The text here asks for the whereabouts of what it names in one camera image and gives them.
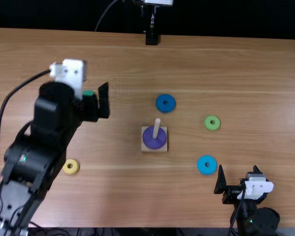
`small robot arm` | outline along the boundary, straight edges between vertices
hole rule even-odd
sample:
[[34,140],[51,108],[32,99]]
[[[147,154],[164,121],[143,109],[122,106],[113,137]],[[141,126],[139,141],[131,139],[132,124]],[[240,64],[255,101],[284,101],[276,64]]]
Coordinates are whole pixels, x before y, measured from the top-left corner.
[[[82,92],[86,63],[65,59],[50,66],[55,81],[43,84],[34,118],[4,155],[0,183],[0,236],[26,236],[27,226],[66,161],[66,148],[83,121],[108,118],[108,83]],[[30,135],[25,131],[30,128]]]
[[280,215],[270,208],[257,208],[272,190],[273,183],[257,166],[246,174],[246,178],[240,179],[239,185],[227,185],[223,168],[219,166],[214,194],[223,193],[222,203],[234,205],[230,230],[236,220],[239,236],[276,235]]

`wooden table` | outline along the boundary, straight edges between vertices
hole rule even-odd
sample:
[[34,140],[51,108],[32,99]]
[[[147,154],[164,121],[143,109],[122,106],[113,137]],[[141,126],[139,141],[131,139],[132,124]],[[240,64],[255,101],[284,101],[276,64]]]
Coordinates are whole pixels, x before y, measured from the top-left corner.
[[[209,154],[229,184],[257,165],[275,189],[261,204],[295,227],[295,40],[162,36],[0,29],[0,105],[16,85],[64,58],[85,59],[85,89],[110,83],[111,116],[83,123],[61,172],[33,221],[62,227],[228,227],[233,206],[214,195],[217,173],[199,174]],[[32,119],[39,86],[15,95],[6,107],[1,160],[23,124]],[[176,109],[162,114],[155,99],[169,93]],[[216,115],[218,131],[204,128]],[[169,151],[141,152],[141,126],[160,117]]]

